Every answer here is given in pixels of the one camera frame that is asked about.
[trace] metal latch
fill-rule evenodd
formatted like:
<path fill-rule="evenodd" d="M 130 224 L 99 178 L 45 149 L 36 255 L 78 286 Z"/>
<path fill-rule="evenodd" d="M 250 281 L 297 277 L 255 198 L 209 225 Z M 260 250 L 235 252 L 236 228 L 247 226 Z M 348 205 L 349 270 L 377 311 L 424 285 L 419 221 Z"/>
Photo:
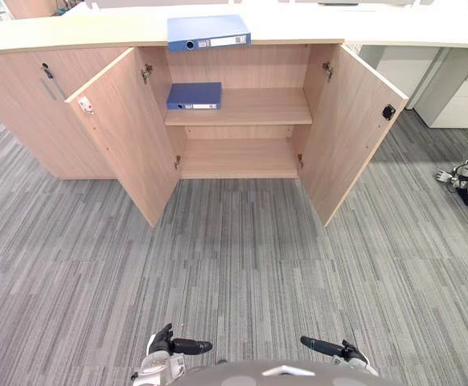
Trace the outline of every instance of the metal latch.
<path fill-rule="evenodd" d="M 79 99 L 79 106 L 85 113 L 93 115 L 95 110 L 92 109 L 91 102 L 86 96 L 83 96 Z"/>
<path fill-rule="evenodd" d="M 384 119 L 386 119 L 386 121 L 391 121 L 391 119 L 393 118 L 393 115 L 395 115 L 395 108 L 391 105 L 386 105 L 386 107 L 384 107 L 384 110 L 382 110 L 382 116 L 384 117 Z"/>
<path fill-rule="evenodd" d="M 150 77 L 152 70 L 154 70 L 154 68 L 150 64 L 145 64 L 145 69 L 141 69 L 141 76 L 143 77 L 143 82 L 145 82 L 145 84 Z"/>
<path fill-rule="evenodd" d="M 330 66 L 330 62 L 325 62 L 322 64 L 322 68 L 325 70 L 325 75 L 327 75 L 327 79 L 330 80 L 332 77 L 332 72 L 334 72 L 334 69 Z"/>

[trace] cabinet back panel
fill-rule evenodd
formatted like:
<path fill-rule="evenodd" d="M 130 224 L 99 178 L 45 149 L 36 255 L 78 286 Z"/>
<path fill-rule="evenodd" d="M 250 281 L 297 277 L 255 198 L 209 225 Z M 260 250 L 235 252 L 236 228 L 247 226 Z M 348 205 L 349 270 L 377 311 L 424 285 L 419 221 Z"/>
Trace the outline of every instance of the cabinet back panel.
<path fill-rule="evenodd" d="M 221 82 L 223 88 L 301 88 L 309 54 L 305 44 L 166 50 L 173 83 Z"/>
<path fill-rule="evenodd" d="M 271 126 L 186 126 L 189 139 L 288 138 L 293 125 Z"/>
<path fill-rule="evenodd" d="M 297 167 L 284 138 L 189 140 L 182 179 L 295 179 Z"/>
<path fill-rule="evenodd" d="M 182 155 L 187 142 L 186 127 L 167 126 L 166 132 L 168 133 L 168 138 L 170 139 L 175 155 Z"/>

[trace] wooden cabinet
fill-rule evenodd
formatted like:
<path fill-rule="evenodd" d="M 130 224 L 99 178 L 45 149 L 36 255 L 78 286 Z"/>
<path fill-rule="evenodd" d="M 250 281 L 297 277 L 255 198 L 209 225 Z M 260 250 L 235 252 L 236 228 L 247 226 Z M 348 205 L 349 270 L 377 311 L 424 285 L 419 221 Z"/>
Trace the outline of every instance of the wooden cabinet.
<path fill-rule="evenodd" d="M 123 51 L 91 48 L 0 55 L 0 120 L 54 176 L 115 178 L 64 100 Z"/>
<path fill-rule="evenodd" d="M 205 81 L 221 110 L 166 111 L 172 82 Z M 297 177 L 327 225 L 407 97 L 343 46 L 297 44 L 128 48 L 66 101 L 152 225 L 178 179 Z"/>

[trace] wooden shelf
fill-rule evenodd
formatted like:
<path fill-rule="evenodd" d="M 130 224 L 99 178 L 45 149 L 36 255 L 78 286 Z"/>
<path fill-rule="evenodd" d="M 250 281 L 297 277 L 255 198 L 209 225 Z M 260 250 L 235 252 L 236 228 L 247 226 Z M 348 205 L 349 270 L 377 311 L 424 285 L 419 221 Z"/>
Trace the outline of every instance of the wooden shelf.
<path fill-rule="evenodd" d="M 225 88 L 218 110 L 168 110 L 168 126 L 307 125 L 312 123 L 301 88 Z"/>
<path fill-rule="evenodd" d="M 181 161 L 182 179 L 295 179 L 297 167 L 285 138 L 191 139 Z"/>

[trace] white countertop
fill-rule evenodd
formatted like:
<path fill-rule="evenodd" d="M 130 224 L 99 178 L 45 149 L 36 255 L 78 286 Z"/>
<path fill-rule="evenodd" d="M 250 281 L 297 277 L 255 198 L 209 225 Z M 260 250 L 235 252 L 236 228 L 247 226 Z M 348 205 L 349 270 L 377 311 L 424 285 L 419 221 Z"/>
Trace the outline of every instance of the white countertop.
<path fill-rule="evenodd" d="M 158 6 L 0 22 L 0 53 L 71 47 L 166 45 L 169 17 L 240 14 L 252 44 L 349 43 L 468 47 L 468 10 L 317 4 Z"/>

